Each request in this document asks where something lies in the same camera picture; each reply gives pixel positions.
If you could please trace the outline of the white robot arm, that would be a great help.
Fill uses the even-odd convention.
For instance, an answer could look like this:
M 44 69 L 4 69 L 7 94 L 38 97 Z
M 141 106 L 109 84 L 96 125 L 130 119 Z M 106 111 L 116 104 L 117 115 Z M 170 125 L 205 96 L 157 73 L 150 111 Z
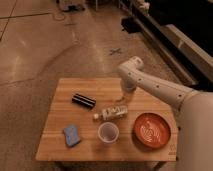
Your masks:
M 138 56 L 118 66 L 121 87 L 145 90 L 179 112 L 176 171 L 213 171 L 213 92 L 200 91 L 142 72 Z

